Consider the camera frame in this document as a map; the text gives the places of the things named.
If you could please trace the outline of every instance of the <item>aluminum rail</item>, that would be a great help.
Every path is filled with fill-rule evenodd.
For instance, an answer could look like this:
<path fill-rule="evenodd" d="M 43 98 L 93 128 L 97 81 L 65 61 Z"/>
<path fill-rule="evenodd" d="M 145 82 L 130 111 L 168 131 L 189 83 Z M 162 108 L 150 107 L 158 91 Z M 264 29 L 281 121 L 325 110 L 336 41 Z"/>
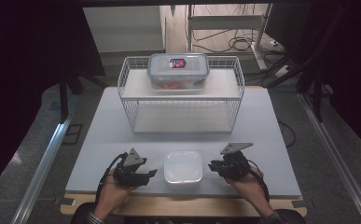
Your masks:
<path fill-rule="evenodd" d="M 354 179 L 352 173 L 350 172 L 348 166 L 346 165 L 345 161 L 343 160 L 342 156 L 338 152 L 334 142 L 332 141 L 331 137 L 329 136 L 325 125 L 314 116 L 314 113 L 312 112 L 312 103 L 308 99 L 308 96 L 306 93 L 300 93 L 299 99 L 302 102 L 302 105 L 304 106 L 309 119 L 312 122 L 312 125 L 314 129 L 316 130 L 317 134 L 320 137 L 320 140 L 322 141 L 326 152 L 328 153 L 328 156 L 330 157 L 332 163 L 334 164 L 335 168 L 337 169 L 338 174 L 340 175 L 340 178 L 345 186 L 345 188 L 348 190 L 350 196 L 352 197 L 352 200 L 354 201 L 354 204 L 358 210 L 358 212 L 361 215 L 361 187 L 357 183 L 357 181 Z"/>
<path fill-rule="evenodd" d="M 49 169 L 55 159 L 56 153 L 61 146 L 61 142 L 64 138 L 64 135 L 66 134 L 66 130 L 69 127 L 70 121 L 72 120 L 72 117 L 76 110 L 76 105 L 78 104 L 78 100 L 78 96 L 72 96 L 69 102 L 69 114 L 67 116 L 67 119 L 64 121 L 64 123 L 60 123 L 57 126 L 54 135 L 52 135 L 46 152 L 44 153 L 43 158 L 41 159 L 41 162 L 39 163 L 35 171 L 35 175 L 33 176 L 28 189 L 23 195 L 17 212 L 11 220 L 12 224 L 26 223 L 26 221 L 28 220 L 32 209 L 35 206 L 37 196 L 40 193 L 44 182 L 46 181 Z"/>

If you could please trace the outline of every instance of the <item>label on container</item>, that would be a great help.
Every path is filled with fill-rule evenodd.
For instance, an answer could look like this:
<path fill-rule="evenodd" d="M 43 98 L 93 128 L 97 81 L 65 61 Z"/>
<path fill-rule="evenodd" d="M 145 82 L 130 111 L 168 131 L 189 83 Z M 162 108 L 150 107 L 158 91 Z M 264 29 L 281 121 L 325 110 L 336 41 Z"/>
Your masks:
<path fill-rule="evenodd" d="M 186 67 L 186 60 L 184 60 L 184 59 L 171 59 L 169 61 L 169 66 L 171 68 L 184 68 L 184 67 Z"/>

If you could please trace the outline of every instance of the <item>white wall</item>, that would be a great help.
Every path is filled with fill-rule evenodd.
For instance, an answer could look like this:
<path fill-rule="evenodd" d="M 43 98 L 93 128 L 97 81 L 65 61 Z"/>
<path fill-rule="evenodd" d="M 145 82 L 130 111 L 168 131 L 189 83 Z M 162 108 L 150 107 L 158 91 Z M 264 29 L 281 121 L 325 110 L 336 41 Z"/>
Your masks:
<path fill-rule="evenodd" d="M 160 7 L 85 7 L 99 52 L 162 50 Z"/>

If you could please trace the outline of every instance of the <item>white table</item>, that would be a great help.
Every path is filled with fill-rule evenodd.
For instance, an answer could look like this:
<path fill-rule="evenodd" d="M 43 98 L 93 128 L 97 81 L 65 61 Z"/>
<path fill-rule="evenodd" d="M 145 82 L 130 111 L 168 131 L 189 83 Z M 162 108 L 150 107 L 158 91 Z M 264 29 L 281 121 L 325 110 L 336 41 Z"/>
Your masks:
<path fill-rule="evenodd" d="M 135 134 L 119 100 L 118 89 L 105 89 L 66 191 L 73 196 L 85 192 L 93 194 L 111 161 L 118 154 L 134 147 L 141 157 L 147 158 L 146 164 L 139 168 L 138 173 L 146 173 L 153 169 L 158 171 L 150 178 L 147 186 L 142 186 L 134 192 L 133 197 L 160 198 L 153 199 L 155 201 L 165 201 L 173 197 L 207 200 L 237 198 L 236 191 L 208 167 L 211 160 L 222 159 L 219 151 L 228 142 L 254 143 L 252 147 L 245 149 L 243 154 L 264 172 L 264 180 L 273 202 L 276 199 L 296 200 L 301 197 L 268 91 L 255 88 L 245 88 L 235 127 L 229 134 Z M 203 178 L 198 189 L 174 190 L 165 184 L 163 159 L 167 153 L 176 150 L 200 152 Z"/>

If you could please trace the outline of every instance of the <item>gray floor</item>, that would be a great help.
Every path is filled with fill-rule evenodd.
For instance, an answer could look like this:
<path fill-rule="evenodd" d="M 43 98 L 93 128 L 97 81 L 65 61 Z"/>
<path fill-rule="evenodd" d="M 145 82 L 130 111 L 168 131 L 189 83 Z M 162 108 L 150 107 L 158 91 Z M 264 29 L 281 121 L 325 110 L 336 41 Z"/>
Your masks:
<path fill-rule="evenodd" d="M 242 56 L 243 71 L 256 71 L 255 61 L 251 56 Z M 99 79 L 110 85 L 116 84 L 118 64 L 109 54 L 103 55 L 107 77 Z M 261 75 L 246 76 L 254 79 Z M 42 188 L 35 207 L 31 211 L 28 223 L 69 223 L 71 217 L 60 212 L 59 201 L 64 195 L 64 188 L 71 174 L 76 157 L 88 132 L 91 120 L 99 104 L 103 89 L 82 79 L 85 90 L 80 95 L 80 102 L 72 120 L 70 129 L 82 125 L 78 141 L 74 135 L 68 135 L 62 144 L 48 178 Z M 296 133 L 296 142 L 288 148 L 303 198 L 307 204 L 308 223 L 361 223 L 352 198 L 343 186 L 332 161 L 328 157 L 315 129 L 313 128 L 297 93 L 294 84 L 296 78 L 286 81 L 270 90 L 272 104 L 277 118 L 288 124 Z M 261 79 L 248 82 L 256 85 Z M 42 106 L 30 132 L 25 136 L 13 160 L 0 177 L 0 223 L 10 223 L 18 205 L 33 177 L 50 137 L 54 133 L 60 118 L 58 107 L 59 90 L 57 86 L 48 89 L 42 99 Z M 322 102 L 324 124 L 361 186 L 361 141 L 329 104 L 328 98 Z M 294 136 L 283 127 L 285 142 L 291 143 Z"/>

